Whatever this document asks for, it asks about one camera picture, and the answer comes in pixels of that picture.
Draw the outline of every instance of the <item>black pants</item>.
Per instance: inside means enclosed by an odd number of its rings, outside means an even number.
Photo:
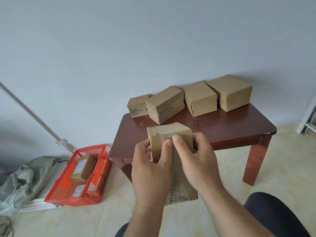
[[[295,214],[277,197],[263,192],[252,193],[245,209],[276,237],[311,237]],[[123,237],[128,223],[115,237]]]

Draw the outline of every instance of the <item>orange plastic basket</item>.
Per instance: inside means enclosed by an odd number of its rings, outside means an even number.
[[[105,147],[106,145],[97,145],[76,150],[58,179],[56,179],[44,201],[70,206],[100,203],[112,166]],[[72,197],[76,187],[83,183],[72,182],[69,177],[73,173],[78,159],[86,155],[92,155],[93,158],[98,159],[98,161],[81,195],[79,197]]]

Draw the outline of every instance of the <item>forearm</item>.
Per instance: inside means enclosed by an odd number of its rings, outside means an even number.
[[[220,237],[272,237],[225,188],[217,191],[207,189],[202,198]]]
[[[162,221],[163,205],[150,208],[136,206],[124,237],[156,237]]]

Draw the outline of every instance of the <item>hand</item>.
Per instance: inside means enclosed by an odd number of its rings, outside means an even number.
[[[215,191],[223,189],[216,155],[211,145],[203,133],[193,133],[192,136],[197,143],[198,151],[195,154],[192,154],[179,135],[172,136],[172,141],[179,153],[186,178],[201,196],[203,191],[209,188],[213,188]]]
[[[157,206],[163,208],[171,189],[172,141],[168,139],[163,143],[157,164],[146,157],[149,145],[149,139],[138,143],[133,158],[133,188],[136,207],[140,209]]]

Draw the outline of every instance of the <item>fingernail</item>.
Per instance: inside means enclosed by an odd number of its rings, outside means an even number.
[[[168,146],[172,146],[172,140],[171,139],[166,140],[166,143],[167,143]]]
[[[180,135],[177,135],[177,134],[172,136],[172,140],[173,140],[173,141],[177,141],[177,140],[179,140],[180,138],[181,138]]]

